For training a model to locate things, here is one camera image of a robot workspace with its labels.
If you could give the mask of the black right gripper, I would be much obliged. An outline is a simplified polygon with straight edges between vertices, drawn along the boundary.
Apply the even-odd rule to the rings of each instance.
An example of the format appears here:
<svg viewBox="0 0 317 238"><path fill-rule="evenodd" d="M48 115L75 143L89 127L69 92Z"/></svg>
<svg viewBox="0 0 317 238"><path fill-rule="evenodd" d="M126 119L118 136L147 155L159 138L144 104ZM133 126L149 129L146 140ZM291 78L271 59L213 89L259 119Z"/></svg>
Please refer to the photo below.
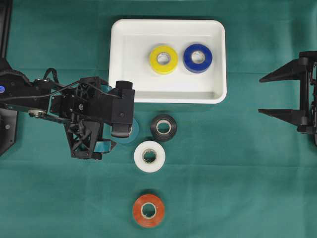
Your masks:
<svg viewBox="0 0 317 238"><path fill-rule="evenodd" d="M314 144L317 143L317 77L314 77L314 69L316 67L316 51L300 52L298 59L290 61L259 80L260 83L283 80L300 80L300 76L305 76L305 73L308 73L308 82L313 87L309 116L307 116L305 110L258 109L259 113L297 126L297 131L300 133L312 135Z"/></svg>

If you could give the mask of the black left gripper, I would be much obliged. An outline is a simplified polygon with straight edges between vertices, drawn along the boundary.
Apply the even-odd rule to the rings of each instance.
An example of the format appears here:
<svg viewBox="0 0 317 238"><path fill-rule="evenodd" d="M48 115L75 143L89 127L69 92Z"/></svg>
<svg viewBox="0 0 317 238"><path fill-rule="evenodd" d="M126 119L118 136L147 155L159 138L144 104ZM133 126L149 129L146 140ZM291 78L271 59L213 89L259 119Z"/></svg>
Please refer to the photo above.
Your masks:
<svg viewBox="0 0 317 238"><path fill-rule="evenodd" d="M86 77L81 78L76 87L52 96L48 120L66 123L64 129L71 157L101 160L103 154L115 147L116 142L103 138L101 124L110 124L112 101L116 98L111 90L103 79Z"/></svg>

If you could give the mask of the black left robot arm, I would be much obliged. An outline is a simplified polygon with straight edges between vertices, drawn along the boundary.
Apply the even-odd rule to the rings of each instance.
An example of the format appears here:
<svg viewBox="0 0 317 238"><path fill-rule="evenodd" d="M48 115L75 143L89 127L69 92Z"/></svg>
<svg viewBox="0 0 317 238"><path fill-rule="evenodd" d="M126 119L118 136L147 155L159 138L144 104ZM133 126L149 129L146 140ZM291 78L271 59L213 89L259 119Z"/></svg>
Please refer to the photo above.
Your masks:
<svg viewBox="0 0 317 238"><path fill-rule="evenodd" d="M12 69L6 59L0 60L1 109L62 124L73 158L100 160L116 145L103 137L103 121L89 111L94 100L100 103L103 96L114 97L111 89L99 77L61 85L54 68L31 82L25 74Z"/></svg>

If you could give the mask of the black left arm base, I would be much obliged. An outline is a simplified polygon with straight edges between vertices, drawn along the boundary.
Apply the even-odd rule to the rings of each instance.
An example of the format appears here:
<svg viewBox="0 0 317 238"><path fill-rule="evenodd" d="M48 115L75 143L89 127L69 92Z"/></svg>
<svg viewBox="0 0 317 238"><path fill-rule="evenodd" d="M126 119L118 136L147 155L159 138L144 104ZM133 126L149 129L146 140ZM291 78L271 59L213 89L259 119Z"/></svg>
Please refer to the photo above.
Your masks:
<svg viewBox="0 0 317 238"><path fill-rule="evenodd" d="M18 112L0 110L0 155L3 155L16 141Z"/></svg>

